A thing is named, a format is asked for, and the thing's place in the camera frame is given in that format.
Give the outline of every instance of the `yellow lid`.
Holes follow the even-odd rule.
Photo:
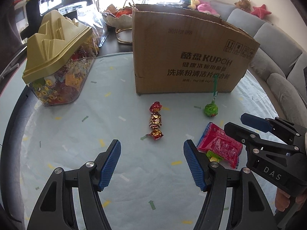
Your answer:
[[[76,19],[72,21],[57,10],[47,13],[38,33],[28,39],[24,82],[28,84],[55,73],[91,35],[92,28]]]

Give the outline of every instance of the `mountain-shaped lid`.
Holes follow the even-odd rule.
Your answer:
[[[28,39],[24,82],[28,84],[55,73],[91,35],[92,28],[76,19],[70,20],[57,10],[47,13],[38,33]]]

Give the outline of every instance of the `brown cardboard box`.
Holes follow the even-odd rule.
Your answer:
[[[212,15],[159,5],[133,9],[133,57],[138,94],[231,92],[259,43]]]

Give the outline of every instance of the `hand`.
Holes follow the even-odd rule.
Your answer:
[[[290,205],[290,196],[282,191],[281,189],[277,188],[276,197],[275,197],[275,207],[277,210],[283,212],[287,207]],[[300,196],[295,198],[295,202],[300,204],[298,210],[300,210],[307,199],[307,190]]]

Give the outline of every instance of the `green lollipop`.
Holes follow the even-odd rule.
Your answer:
[[[215,104],[215,98],[217,97],[216,84],[217,84],[217,75],[214,76],[214,91],[213,91],[212,102],[207,104],[204,109],[204,114],[208,117],[214,117],[217,115],[218,112],[218,107]]]

